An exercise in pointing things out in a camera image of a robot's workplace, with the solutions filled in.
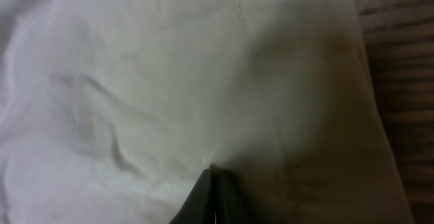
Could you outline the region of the beige shorts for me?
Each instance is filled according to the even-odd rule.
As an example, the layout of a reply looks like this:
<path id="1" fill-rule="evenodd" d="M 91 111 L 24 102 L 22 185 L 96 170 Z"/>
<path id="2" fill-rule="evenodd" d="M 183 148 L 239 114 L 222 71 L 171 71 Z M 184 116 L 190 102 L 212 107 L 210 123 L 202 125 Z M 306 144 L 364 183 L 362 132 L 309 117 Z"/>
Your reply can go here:
<path id="1" fill-rule="evenodd" d="M 1 222 L 413 223 L 355 0 L 1 0 Z"/>

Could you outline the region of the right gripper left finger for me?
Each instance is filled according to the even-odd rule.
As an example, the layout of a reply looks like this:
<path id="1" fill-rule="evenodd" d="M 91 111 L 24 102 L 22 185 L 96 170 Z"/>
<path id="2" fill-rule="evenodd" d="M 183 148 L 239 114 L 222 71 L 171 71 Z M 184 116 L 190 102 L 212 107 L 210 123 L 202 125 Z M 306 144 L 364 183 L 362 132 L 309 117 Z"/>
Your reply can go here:
<path id="1" fill-rule="evenodd" d="M 170 224 L 214 224 L 212 173 L 204 170 Z"/>

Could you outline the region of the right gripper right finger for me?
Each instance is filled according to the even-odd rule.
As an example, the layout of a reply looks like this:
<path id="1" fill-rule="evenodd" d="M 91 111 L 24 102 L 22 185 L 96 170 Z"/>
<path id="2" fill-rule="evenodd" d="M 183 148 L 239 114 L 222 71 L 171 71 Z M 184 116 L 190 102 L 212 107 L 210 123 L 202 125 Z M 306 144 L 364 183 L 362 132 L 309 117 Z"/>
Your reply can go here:
<path id="1" fill-rule="evenodd" d="M 226 172 L 215 172 L 217 224 L 253 224 L 248 207 L 236 182 Z"/>

